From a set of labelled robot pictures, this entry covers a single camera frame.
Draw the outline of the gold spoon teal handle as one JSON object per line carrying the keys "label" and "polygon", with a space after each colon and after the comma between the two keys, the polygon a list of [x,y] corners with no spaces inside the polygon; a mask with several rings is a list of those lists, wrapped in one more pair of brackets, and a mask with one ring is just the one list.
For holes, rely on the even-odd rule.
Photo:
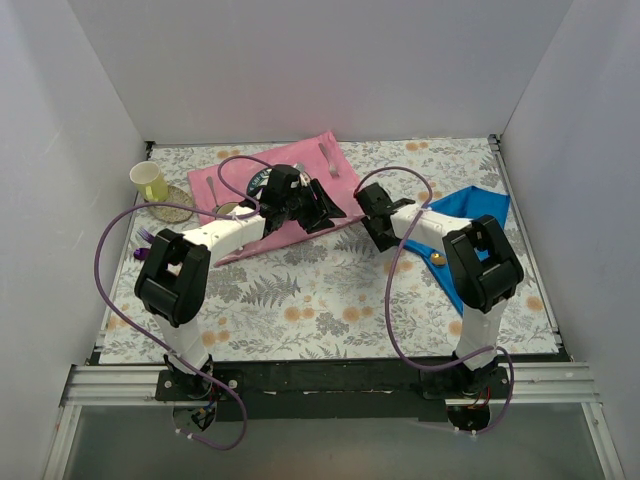
{"label": "gold spoon teal handle", "polygon": [[447,265],[446,257],[437,252],[434,252],[430,255],[430,262],[437,268],[442,268]]}

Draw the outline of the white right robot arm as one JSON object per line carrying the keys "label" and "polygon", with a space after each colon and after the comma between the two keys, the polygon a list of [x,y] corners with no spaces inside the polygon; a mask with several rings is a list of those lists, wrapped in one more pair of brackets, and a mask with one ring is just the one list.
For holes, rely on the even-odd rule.
{"label": "white right robot arm", "polygon": [[451,360],[420,367],[423,393],[433,398],[479,395],[498,376],[501,317],[524,279],[504,233],[509,197],[471,186],[426,207],[408,199],[394,201],[377,183],[354,197],[378,249],[397,247],[421,256],[462,316]]}

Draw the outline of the blue cloth napkin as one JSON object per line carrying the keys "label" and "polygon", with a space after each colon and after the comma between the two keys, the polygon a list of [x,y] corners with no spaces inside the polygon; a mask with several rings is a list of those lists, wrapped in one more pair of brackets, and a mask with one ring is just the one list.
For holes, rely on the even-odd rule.
{"label": "blue cloth napkin", "polygon": [[[458,218],[476,219],[490,215],[504,228],[510,208],[510,197],[469,186],[431,203],[430,206],[434,212]],[[408,240],[404,249],[418,255],[424,261],[458,314],[462,315],[464,304],[455,289],[449,267],[437,266],[431,259],[437,250],[414,240]]]}

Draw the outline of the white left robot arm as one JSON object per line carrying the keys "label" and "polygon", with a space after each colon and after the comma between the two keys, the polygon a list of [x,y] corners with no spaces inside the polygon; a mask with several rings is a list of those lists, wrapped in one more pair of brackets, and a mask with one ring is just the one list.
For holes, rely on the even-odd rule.
{"label": "white left robot arm", "polygon": [[267,178],[241,196],[238,206],[204,226],[157,233],[134,288],[160,327],[171,381],[193,400],[213,387],[213,360],[196,321],[211,265],[289,222],[313,234],[347,216],[319,180],[284,164],[270,167]]}

